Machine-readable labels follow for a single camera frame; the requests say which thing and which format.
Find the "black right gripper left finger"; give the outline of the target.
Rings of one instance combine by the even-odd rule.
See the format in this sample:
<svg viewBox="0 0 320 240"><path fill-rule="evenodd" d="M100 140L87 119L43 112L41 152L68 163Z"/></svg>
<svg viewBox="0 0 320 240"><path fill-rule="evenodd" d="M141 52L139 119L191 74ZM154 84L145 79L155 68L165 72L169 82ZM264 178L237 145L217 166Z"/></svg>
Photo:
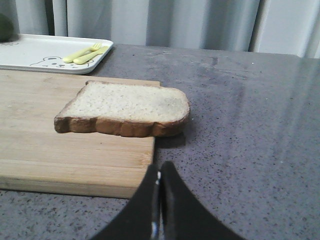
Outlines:
<svg viewBox="0 0 320 240"><path fill-rule="evenodd" d="M122 211L93 240L157 240L160 229L160 172L148 166Z"/></svg>

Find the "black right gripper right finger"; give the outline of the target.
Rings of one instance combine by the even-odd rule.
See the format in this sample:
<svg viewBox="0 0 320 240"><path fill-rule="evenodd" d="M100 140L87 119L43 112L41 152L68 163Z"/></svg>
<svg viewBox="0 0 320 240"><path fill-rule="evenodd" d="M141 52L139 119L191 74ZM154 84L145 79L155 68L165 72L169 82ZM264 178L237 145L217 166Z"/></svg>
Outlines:
<svg viewBox="0 0 320 240"><path fill-rule="evenodd" d="M161 167L161 205L166 240L242 240L192 194L175 165Z"/></svg>

